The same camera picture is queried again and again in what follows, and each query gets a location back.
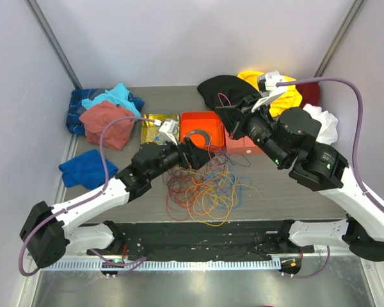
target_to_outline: tangled wires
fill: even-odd
[[[250,178],[233,174],[233,166],[250,166],[245,156],[241,155],[246,160],[241,164],[223,151],[213,147],[211,150],[217,156],[200,170],[173,168],[164,175],[164,183],[168,186],[166,211],[172,219],[185,221],[190,217],[209,226],[221,226],[231,211],[241,206],[245,189],[257,191],[250,185]],[[186,211],[185,218],[174,218],[172,213],[180,210]],[[202,221],[204,217],[211,222]]]

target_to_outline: yellow tray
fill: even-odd
[[[177,120],[179,123],[179,114],[171,113],[171,114],[163,114],[163,113],[150,113],[144,114],[143,117],[150,118],[151,120],[161,120],[162,122],[167,118],[171,118],[172,120]],[[141,144],[146,142],[154,142],[158,145],[164,145],[164,138],[158,133],[159,127],[155,126],[151,122],[142,122],[141,128]],[[179,140],[179,126],[175,132],[176,140]]]

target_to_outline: red cloth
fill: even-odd
[[[303,108],[306,104],[318,106],[320,103],[320,85],[317,82],[296,85],[296,90],[301,95],[300,106]]]
[[[134,113],[122,106],[115,106],[107,100],[85,111],[79,120],[85,128],[85,136],[91,144],[99,145],[101,133],[110,122],[121,117],[134,116]],[[121,150],[131,138],[134,120],[121,120],[112,124],[104,135],[104,146]]]

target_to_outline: metal floor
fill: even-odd
[[[146,104],[144,113],[181,113],[184,111],[207,110],[196,86],[170,86],[156,88],[133,88],[135,96],[142,97]],[[126,167],[140,146],[140,123],[135,125],[131,140],[122,151],[106,149],[106,158],[118,168]],[[88,144],[85,137],[78,139],[76,155],[98,146]],[[342,219],[344,211],[334,202],[298,185],[288,177],[288,171],[278,171],[275,164],[265,155],[248,156],[250,168],[234,167],[236,175],[248,176],[262,198],[256,192],[245,191],[243,204],[233,210],[230,220],[281,220],[281,219]],[[65,200],[70,200],[86,192],[82,186],[67,189]],[[141,198],[103,212],[92,219],[101,223],[107,219],[116,223],[138,221],[170,221],[165,210],[167,188],[159,178],[152,182],[152,189]],[[186,211],[174,212],[178,219],[187,216]]]
[[[305,256],[301,274],[317,271],[324,261],[325,256]],[[355,256],[333,256],[327,269],[312,279],[290,279],[277,271],[134,272],[108,280],[100,276],[44,271],[33,306],[375,306]]]

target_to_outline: black cloth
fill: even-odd
[[[206,106],[212,110],[222,106],[218,93],[228,97],[232,105],[240,103],[246,96],[258,93],[250,83],[235,75],[218,75],[210,78],[198,85],[198,92],[203,96]]]

